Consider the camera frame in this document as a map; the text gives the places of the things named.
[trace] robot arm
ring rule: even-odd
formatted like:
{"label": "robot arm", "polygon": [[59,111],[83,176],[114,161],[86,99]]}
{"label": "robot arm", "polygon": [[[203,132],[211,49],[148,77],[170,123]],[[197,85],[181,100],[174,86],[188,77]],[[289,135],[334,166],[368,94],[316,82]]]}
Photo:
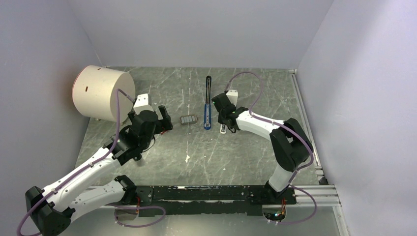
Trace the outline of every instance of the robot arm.
{"label": "robot arm", "polygon": [[[142,152],[149,147],[155,134],[173,128],[165,107],[158,107],[163,117],[159,120],[152,107],[142,103],[141,98],[143,97],[149,98],[148,104],[150,104],[150,97],[147,94],[138,96],[134,105],[136,113],[130,112],[128,114],[132,124],[121,129],[117,144],[108,156],[94,164],[94,161],[109,151],[115,136],[111,137],[85,163],[60,180],[43,189],[34,186],[26,192],[28,211],[44,196],[51,192],[54,193],[30,215],[44,236],[60,234],[72,221],[96,208],[114,202],[127,204],[136,196],[136,185],[126,176],[118,176],[104,186],[84,191],[102,174],[114,171],[130,159],[140,160]],[[78,172],[80,173],[61,189],[56,190],[58,185]]]}
{"label": "robot arm", "polygon": [[251,115],[247,108],[236,108],[231,102],[231,100],[236,99],[234,93],[230,90],[212,99],[216,110],[219,112],[218,122],[227,125],[230,129],[249,131],[271,141],[278,165],[266,186],[270,187],[275,195],[279,195],[287,188],[294,171],[299,164],[307,160],[309,154],[300,140],[274,123],[292,129],[307,142],[311,149],[313,147],[298,121],[293,118],[287,121],[273,120],[253,112]]}

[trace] white wall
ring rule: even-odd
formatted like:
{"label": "white wall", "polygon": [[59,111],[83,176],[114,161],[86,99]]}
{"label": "white wall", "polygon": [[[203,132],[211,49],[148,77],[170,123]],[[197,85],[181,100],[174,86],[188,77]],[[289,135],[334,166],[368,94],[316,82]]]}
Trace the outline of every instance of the white wall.
{"label": "white wall", "polygon": [[[66,1],[1,1],[1,235],[16,235],[26,190],[73,169],[88,119],[75,109],[71,88],[90,64],[98,59]],[[31,220],[24,229],[38,232]]]}
{"label": "white wall", "polygon": [[297,68],[333,0],[69,0],[104,65]]}
{"label": "white wall", "polygon": [[417,2],[335,0],[298,68],[353,236],[417,235]]}

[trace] purple cable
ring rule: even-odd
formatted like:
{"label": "purple cable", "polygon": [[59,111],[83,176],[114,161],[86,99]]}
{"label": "purple cable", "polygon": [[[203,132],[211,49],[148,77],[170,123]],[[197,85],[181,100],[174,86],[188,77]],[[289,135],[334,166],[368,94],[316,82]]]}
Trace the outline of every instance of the purple cable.
{"label": "purple cable", "polygon": [[164,217],[165,217],[165,215],[167,214],[167,212],[165,211],[165,208],[163,208],[161,206],[132,207],[132,206],[118,206],[118,205],[115,205],[115,204],[107,204],[107,205],[108,206],[117,207],[117,208],[120,208],[120,209],[126,209],[126,210],[160,209],[163,212],[162,216],[159,219],[157,219],[154,222],[152,222],[152,223],[145,224],[145,225],[126,225],[126,224],[123,224],[122,222],[118,221],[117,215],[116,215],[116,211],[115,211],[115,222],[118,225],[121,225],[121,226],[124,226],[124,227],[128,227],[128,228],[144,228],[144,227],[148,227],[148,226],[154,225],[154,224],[158,223],[159,221],[163,220]]}
{"label": "purple cable", "polygon": [[[113,149],[115,149],[116,144],[117,144],[117,140],[119,139],[119,130],[120,130],[120,104],[119,104],[119,94],[118,92],[120,92],[121,94],[123,94],[124,96],[127,97],[127,99],[129,99],[132,103],[135,101],[132,97],[130,97],[129,95],[127,95],[124,91],[122,91],[121,89],[117,89],[115,90],[115,94],[116,94],[116,103],[117,103],[117,116],[116,116],[116,137],[115,140],[112,144],[112,146],[110,147],[109,151],[104,154],[102,157],[98,158],[97,160],[93,161],[93,164],[96,164],[97,162],[100,162],[102,160],[104,160],[110,153],[112,153]],[[58,191],[60,190],[62,187],[64,187],[67,183],[69,183],[73,178],[75,178],[76,176],[78,176],[80,173],[82,173],[83,171],[85,171],[86,169],[90,168],[90,165],[85,165],[84,167],[82,167],[81,169],[79,169],[77,172],[73,173],[70,177],[68,177],[66,180],[64,180],[60,185],[58,185],[55,190]],[[29,216],[33,213],[33,211],[35,211],[35,209],[41,205],[41,203],[45,200],[47,200],[48,198],[50,198],[54,193],[50,192],[47,195],[45,195],[41,200],[39,200],[23,217],[23,219],[20,221],[19,225],[17,226],[17,230],[16,230],[16,234],[17,236],[27,236],[27,235],[23,235],[21,230],[23,227],[23,224],[26,222],[26,220],[29,218]],[[41,233],[36,233],[33,235],[29,235],[29,236],[38,236]]]}
{"label": "purple cable", "polygon": [[[305,164],[305,165],[303,165],[303,166],[300,166],[300,167],[298,167],[297,169],[296,169],[296,171],[294,171],[294,173],[293,173],[293,175],[291,176],[291,178],[290,178],[290,180],[288,181],[288,183],[291,183],[292,181],[293,181],[293,179],[296,177],[296,175],[297,175],[297,173],[298,173],[298,171],[299,170],[301,170],[301,169],[303,169],[303,168],[306,168],[306,167],[308,167],[308,166],[310,166],[311,164],[313,164],[313,151],[311,150],[311,148],[310,148],[310,146],[307,144],[307,142],[300,136],[300,135],[298,135],[295,131],[293,131],[292,129],[290,129],[290,128],[288,128],[288,127],[286,127],[286,126],[284,126],[284,125],[282,125],[282,124],[279,124],[279,123],[277,123],[277,122],[274,122],[273,120],[269,120],[269,119],[266,119],[266,118],[262,118],[262,117],[259,117],[259,116],[257,116],[257,115],[253,115],[252,114],[252,108],[253,108],[253,106],[258,102],[258,100],[259,100],[259,98],[261,97],[261,95],[262,95],[262,92],[264,91],[264,82],[263,82],[263,80],[261,79],[261,77],[259,77],[257,74],[255,74],[255,73],[253,73],[253,72],[251,72],[251,71],[243,71],[243,72],[240,72],[240,73],[238,73],[238,74],[236,74],[236,75],[234,75],[230,80],[229,80],[229,82],[227,83],[227,85],[226,85],[226,88],[224,89],[224,91],[227,91],[228,89],[229,89],[229,87],[230,87],[230,85],[231,85],[231,83],[232,83],[232,80],[234,79],[234,78],[236,78],[238,75],[241,75],[241,74],[252,74],[252,75],[254,75],[256,78],[258,78],[258,80],[259,80],[259,83],[260,83],[260,87],[261,87],[261,91],[259,92],[259,95],[258,95],[258,97],[255,99],[255,101],[252,103],[252,105],[249,107],[249,114],[253,117],[253,118],[255,118],[255,119],[258,119],[258,120],[261,120],[261,121],[264,121],[264,122],[267,122],[267,123],[271,123],[272,125],[278,125],[279,127],[281,127],[281,128],[283,128],[283,129],[285,129],[285,130],[287,130],[288,132],[290,132],[292,135],[294,135],[297,139],[299,139],[300,140],[300,142],[305,146],[305,148],[307,149],[307,151],[308,151],[308,154],[310,155],[310,161],[307,163],[307,164]],[[307,218],[305,218],[305,219],[302,219],[302,220],[298,220],[298,221],[294,221],[294,222],[280,222],[280,223],[278,223],[278,224],[282,224],[282,225],[292,225],[292,224],[298,224],[298,223],[301,223],[301,222],[304,222],[304,221],[306,221],[306,220],[309,220],[310,218],[312,218],[315,214],[316,214],[316,212],[317,212],[317,204],[316,204],[316,201],[314,200],[314,198],[313,198],[313,196],[311,195],[311,194],[309,194],[309,193],[307,193],[306,191],[304,191],[303,189],[301,189],[301,188],[297,188],[297,187],[294,187],[293,185],[290,185],[291,187],[293,187],[294,189],[297,189],[297,190],[299,190],[299,191],[301,191],[301,192],[303,192],[303,193],[305,193],[307,196],[309,196],[310,198],[311,198],[311,200],[313,200],[313,203],[314,203],[314,210],[313,210],[313,213],[311,214],[311,215],[309,215]]]}

